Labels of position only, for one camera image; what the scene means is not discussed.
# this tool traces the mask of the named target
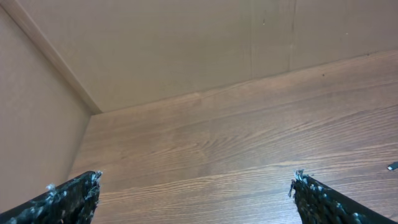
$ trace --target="beige wall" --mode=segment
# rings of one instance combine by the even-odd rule
[[[0,212],[66,181],[90,114],[0,7]]]
[[[396,0],[18,1],[102,111],[398,46]]]

